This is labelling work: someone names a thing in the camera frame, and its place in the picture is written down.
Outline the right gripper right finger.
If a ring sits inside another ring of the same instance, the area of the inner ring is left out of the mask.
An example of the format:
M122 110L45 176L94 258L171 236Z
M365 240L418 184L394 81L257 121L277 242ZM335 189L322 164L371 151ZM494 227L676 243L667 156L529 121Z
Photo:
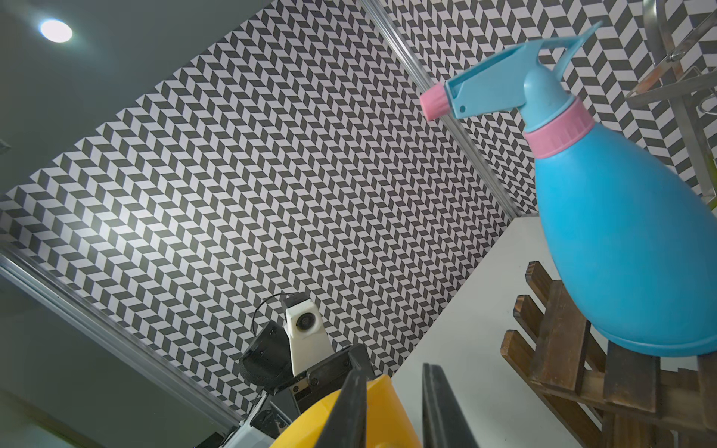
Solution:
M443 368L429 363L422 368L422 433L425 447L479 447Z

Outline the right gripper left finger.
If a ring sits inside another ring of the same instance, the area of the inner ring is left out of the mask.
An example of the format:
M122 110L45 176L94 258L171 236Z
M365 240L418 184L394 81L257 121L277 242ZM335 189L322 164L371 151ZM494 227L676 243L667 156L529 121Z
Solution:
M352 370L327 418L315 448L364 448L367 436L368 378Z

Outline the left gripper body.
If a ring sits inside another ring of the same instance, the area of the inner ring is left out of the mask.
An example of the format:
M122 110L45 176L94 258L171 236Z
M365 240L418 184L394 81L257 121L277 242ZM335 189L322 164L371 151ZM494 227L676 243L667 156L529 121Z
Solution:
M280 417L299 417L345 384L351 371L375 379L375 368L365 345L352 345L322 360L280 386L268 399L269 409Z

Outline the yellow watering can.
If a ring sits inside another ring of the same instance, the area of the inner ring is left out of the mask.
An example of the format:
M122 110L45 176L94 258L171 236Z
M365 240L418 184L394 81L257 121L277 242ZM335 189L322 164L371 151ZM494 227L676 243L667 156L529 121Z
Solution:
M345 386L301 414L274 447L420 447L391 379L382 375L359 384L351 373Z

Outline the wooden slatted shelf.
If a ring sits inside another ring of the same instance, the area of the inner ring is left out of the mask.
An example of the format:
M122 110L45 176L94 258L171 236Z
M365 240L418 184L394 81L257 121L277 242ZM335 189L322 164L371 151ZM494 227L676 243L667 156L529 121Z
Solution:
M716 355L696 369L663 369L659 357L602 347L567 289L539 261L532 293L513 306L519 330L500 354L582 447L713 447Z

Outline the blue spray bottle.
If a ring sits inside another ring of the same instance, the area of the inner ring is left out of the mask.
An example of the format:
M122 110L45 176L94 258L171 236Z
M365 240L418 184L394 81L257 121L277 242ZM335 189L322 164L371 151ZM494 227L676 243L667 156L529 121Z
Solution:
M716 218L668 167L562 84L587 35L531 40L421 95L427 119L517 110L560 277L610 342L656 357L716 349Z

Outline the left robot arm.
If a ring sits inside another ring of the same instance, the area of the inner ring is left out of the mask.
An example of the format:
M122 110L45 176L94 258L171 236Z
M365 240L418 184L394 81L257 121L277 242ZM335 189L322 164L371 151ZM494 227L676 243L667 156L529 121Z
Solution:
M351 345L294 374L289 336L276 322L263 328L240 358L240 373L259 388L246 421L227 435L213 433L202 447L269 447L301 414L341 389L351 371L376 374L365 345Z

